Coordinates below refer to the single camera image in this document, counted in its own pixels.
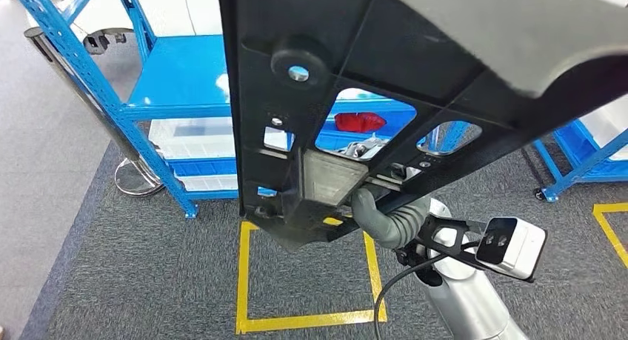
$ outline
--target blue shelving unit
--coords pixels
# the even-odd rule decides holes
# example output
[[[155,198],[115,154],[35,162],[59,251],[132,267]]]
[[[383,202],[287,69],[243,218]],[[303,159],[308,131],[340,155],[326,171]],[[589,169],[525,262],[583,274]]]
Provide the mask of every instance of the blue shelving unit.
[[[543,142],[534,142],[555,180],[554,184],[541,188],[540,192],[547,201],[557,201],[560,193],[576,183],[628,181],[628,160],[609,159],[628,144],[628,130],[600,148],[587,128],[576,119],[554,131],[552,137],[567,157],[572,170],[563,176]]]
[[[237,190],[186,191],[176,178],[199,176],[198,173],[235,173],[235,159],[164,160],[136,124],[152,119],[230,115],[228,96],[216,85],[218,78],[227,72],[221,36],[156,37],[140,2],[121,0],[133,23],[143,64],[132,94],[127,101],[121,101],[70,29],[89,0],[74,0],[64,10],[55,7],[51,0],[19,1],[84,83],[82,87],[96,99],[161,179],[186,217],[196,217],[198,207],[194,201],[237,196]],[[377,95],[342,99],[339,103],[334,105],[332,114],[413,112],[406,104]],[[348,136],[357,141],[354,138],[358,136],[349,133],[345,137]]]

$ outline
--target gray corrugated hose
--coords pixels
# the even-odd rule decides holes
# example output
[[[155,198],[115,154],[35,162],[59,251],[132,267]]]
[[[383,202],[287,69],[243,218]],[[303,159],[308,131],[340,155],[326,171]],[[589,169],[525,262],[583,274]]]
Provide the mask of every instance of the gray corrugated hose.
[[[377,210],[372,193],[360,188],[351,200],[355,222],[380,246],[396,249],[405,246],[418,233],[430,212],[429,196],[400,207],[387,216]]]

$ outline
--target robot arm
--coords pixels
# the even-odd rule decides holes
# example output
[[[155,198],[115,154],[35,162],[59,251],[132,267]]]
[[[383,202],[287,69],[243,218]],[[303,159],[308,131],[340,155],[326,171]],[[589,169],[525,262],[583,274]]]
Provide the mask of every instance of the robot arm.
[[[400,254],[405,258],[423,260],[438,256],[439,252],[421,247],[416,236],[428,216],[451,217],[446,206],[428,196],[385,216],[375,208],[375,199],[366,188],[354,193],[352,208],[358,225],[380,246],[394,249],[398,259]],[[457,233],[455,229],[443,227],[435,233],[433,241],[452,246]],[[481,247],[486,247],[487,239],[483,237]],[[462,236],[461,240],[465,244],[469,241],[467,236]],[[454,339],[527,339],[483,270],[448,257],[437,261],[433,269],[422,270],[416,275]]]

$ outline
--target gray carpet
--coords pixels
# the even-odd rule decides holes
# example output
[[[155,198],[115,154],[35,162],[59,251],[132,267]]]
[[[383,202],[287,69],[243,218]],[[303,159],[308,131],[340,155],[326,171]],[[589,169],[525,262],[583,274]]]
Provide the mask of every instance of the gray carpet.
[[[110,148],[22,339],[373,337],[371,324],[237,336],[236,202],[205,202],[198,219],[186,220],[167,193],[145,199],[120,194],[110,175],[117,161],[116,149]],[[547,179],[544,168],[540,171]],[[519,216],[548,229],[536,283],[490,276],[531,339],[625,339],[627,269],[591,212],[595,203],[628,201],[627,186],[578,185],[549,204],[532,195],[537,178],[518,151],[435,197],[458,217]],[[625,216],[609,217],[624,237]],[[378,249],[378,262],[383,283],[402,270],[390,251]],[[254,231],[249,280],[249,319],[373,305],[360,233],[289,254]],[[384,339],[449,338],[416,281],[398,283],[386,302]]]

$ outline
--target yellow floor tape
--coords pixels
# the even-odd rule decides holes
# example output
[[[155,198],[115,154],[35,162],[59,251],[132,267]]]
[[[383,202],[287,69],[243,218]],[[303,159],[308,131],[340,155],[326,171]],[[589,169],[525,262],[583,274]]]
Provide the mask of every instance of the yellow floor tape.
[[[604,217],[605,213],[617,212],[628,212],[628,202],[593,205],[593,216],[595,217],[595,219],[597,219],[600,227],[604,231],[604,234],[606,234],[607,238],[609,239],[610,244],[615,249],[615,252],[619,255],[619,258],[624,262],[624,266],[628,268],[628,253],[626,252],[626,249],[615,234],[615,231],[613,231],[613,229],[610,227],[610,224],[607,221],[606,217]]]
[[[255,331],[299,329],[304,327],[326,327],[330,325],[357,324],[373,321],[373,310],[357,310],[353,312],[318,314],[312,316],[248,319],[250,234],[257,229],[258,228],[249,221],[243,221],[240,229],[238,301],[235,314],[236,334],[245,334]],[[375,302],[378,294],[381,292],[381,278],[377,265],[377,255],[375,254],[375,243],[366,233],[364,234],[364,246],[367,251],[367,264],[371,288],[373,289],[373,302]],[[386,306],[383,302],[379,310],[379,320],[387,320]]]

